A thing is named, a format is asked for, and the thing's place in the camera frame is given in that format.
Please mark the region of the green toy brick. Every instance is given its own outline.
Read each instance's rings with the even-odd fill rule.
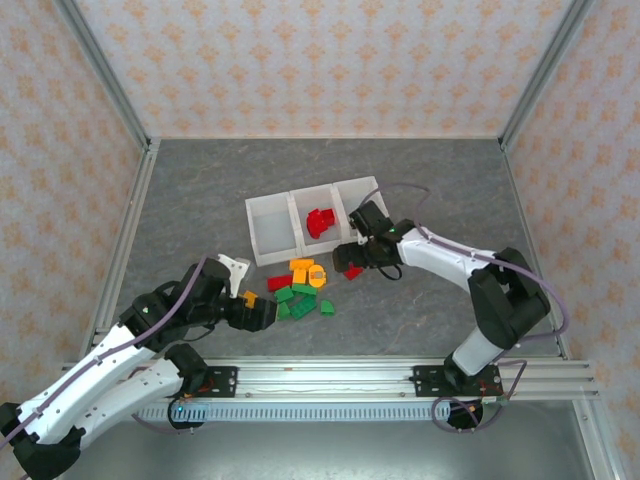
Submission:
[[[303,285],[301,283],[294,283],[291,289],[296,293],[304,293],[305,295],[317,295],[318,289],[310,285]]]
[[[284,302],[278,305],[278,320],[284,320],[285,318],[289,318],[290,316],[291,310],[289,310],[289,305]]]
[[[278,303],[282,303],[293,298],[293,291],[291,290],[291,287],[284,287],[280,290],[276,290],[274,295],[276,296],[276,301]]]
[[[300,302],[291,307],[291,315],[296,320],[300,320],[306,314],[310,313],[317,307],[316,299],[313,297],[305,297]]]
[[[323,315],[333,315],[336,313],[336,309],[333,307],[333,303],[329,300],[323,300],[320,302],[320,313]]]

